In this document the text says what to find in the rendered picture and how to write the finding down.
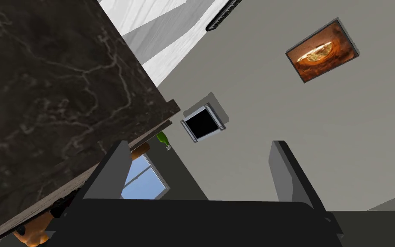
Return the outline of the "orange rounded object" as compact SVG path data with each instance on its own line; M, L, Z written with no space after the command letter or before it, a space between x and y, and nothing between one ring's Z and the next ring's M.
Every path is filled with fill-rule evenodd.
M47 211L25 225L19 226L13 233L15 237L28 247L39 247L49 240L45 229L53 219L50 211Z

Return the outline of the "orange framed wall picture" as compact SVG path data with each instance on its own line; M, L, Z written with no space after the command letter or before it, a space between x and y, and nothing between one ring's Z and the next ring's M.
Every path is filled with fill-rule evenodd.
M360 56L340 18L336 17L285 52L305 84Z

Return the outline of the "window with blue sky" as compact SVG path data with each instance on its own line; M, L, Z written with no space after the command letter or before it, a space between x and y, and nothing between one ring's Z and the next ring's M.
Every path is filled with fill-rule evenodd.
M144 154L132 161L121 197L123 199L160 199L169 189L150 158Z

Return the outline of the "brown bread loaf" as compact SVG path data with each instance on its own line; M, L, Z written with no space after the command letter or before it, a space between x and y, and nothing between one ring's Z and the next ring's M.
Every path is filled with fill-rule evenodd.
M146 142L141 144L137 148L133 149L133 151L131 151L131 159L132 159L132 161L136 160L140 156L144 155L149 149L150 149L150 145L148 143L146 143Z

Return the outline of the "green bottle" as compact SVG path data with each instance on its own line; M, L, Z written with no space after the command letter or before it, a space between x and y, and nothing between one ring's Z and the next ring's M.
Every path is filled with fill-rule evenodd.
M168 140L167 136L164 134L163 131L159 132L159 133L156 135L156 137L158 138L158 140L159 140L161 143L164 143L164 144L165 144L167 150L170 150L170 149L171 149L171 144L169 143L169 140Z

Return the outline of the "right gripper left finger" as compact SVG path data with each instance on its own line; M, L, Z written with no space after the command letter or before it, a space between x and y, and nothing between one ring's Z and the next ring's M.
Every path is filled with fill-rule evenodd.
M115 142L78 191L75 199L120 199L131 164L128 142Z

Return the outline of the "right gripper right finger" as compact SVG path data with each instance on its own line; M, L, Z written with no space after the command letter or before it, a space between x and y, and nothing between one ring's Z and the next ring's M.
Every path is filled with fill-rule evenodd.
M279 201L303 202L314 210L325 211L321 199L285 141L272 142L268 162Z

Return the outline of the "black framed wall picture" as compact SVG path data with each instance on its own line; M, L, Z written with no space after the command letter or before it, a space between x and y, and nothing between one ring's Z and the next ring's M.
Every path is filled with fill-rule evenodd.
M213 107L207 103L180 121L194 143L226 129Z

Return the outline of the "black ceiling vent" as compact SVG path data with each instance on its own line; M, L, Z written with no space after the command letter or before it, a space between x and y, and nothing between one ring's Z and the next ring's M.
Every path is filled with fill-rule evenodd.
M206 26L205 31L210 32L216 29L220 23L236 8L242 0L228 0L216 16Z

